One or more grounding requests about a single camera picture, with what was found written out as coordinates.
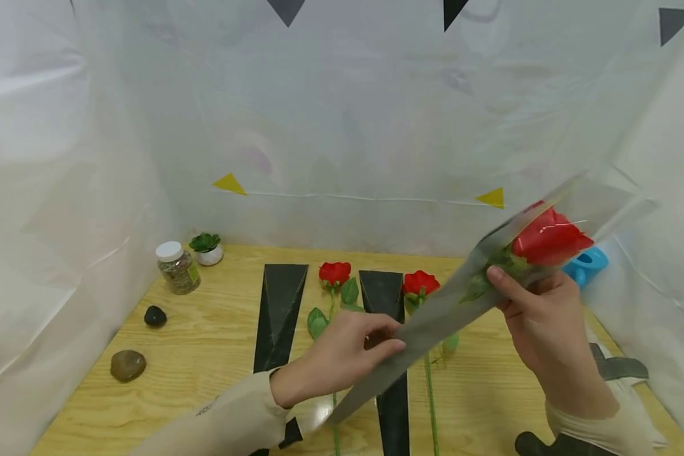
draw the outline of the white pot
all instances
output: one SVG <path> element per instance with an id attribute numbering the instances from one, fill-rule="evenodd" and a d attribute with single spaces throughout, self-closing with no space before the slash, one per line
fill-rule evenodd
<path id="1" fill-rule="evenodd" d="M 211 251 L 195 251 L 195 259 L 204 266 L 212 266 L 223 259 L 223 246 L 218 244 Z"/>

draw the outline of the pebble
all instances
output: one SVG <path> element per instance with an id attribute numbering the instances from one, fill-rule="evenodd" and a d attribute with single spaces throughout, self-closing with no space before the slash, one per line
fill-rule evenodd
<path id="1" fill-rule="evenodd" d="M 163 309 L 157 306 L 147 307 L 147 312 L 144 313 L 144 322 L 147 326 L 160 327 L 167 322 L 167 315 Z"/>
<path id="2" fill-rule="evenodd" d="M 126 383 L 140 376 L 146 366 L 144 355 L 134 350 L 122 350 L 111 357 L 110 373 L 113 378 Z"/>

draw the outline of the succulent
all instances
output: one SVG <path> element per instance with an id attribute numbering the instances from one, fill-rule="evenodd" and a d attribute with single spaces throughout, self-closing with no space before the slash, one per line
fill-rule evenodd
<path id="1" fill-rule="evenodd" d="M 199 253 L 206 253 L 211 251 L 220 244 L 220 236 L 217 234 L 209 234 L 209 232 L 202 232 L 199 236 L 195 236 L 190 241 L 190 248 Z"/>

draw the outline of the hand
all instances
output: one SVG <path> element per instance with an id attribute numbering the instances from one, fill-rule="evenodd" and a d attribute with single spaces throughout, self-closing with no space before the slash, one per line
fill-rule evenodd
<path id="1" fill-rule="evenodd" d="M 392 339 L 400 323 L 384 313 L 342 310 L 312 348 L 271 377 L 271 393 L 285 409 L 350 388 L 388 357 L 405 349 Z"/>
<path id="2" fill-rule="evenodd" d="M 507 298 L 498 307 L 514 348 L 550 404 L 580 418 L 614 416 L 619 404 L 590 351 L 578 285 L 561 270 L 529 290 L 496 266 L 486 275 Z"/>

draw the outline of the beige sleeve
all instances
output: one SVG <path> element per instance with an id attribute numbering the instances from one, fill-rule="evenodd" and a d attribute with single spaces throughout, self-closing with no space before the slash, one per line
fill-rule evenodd
<path id="1" fill-rule="evenodd" d="M 278 445 L 289 411 L 276 405 L 269 376 L 247 376 L 147 438 L 132 456 L 249 456 Z"/>
<path id="2" fill-rule="evenodd" d="M 650 456 L 654 454 L 649 433 L 643 426 L 638 410 L 630 406 L 629 399 L 619 390 L 614 395 L 621 405 L 616 416 L 608 419 L 581 419 L 560 412 L 545 404 L 547 422 L 557 437 L 563 433 L 577 440 L 592 443 L 617 456 Z"/>

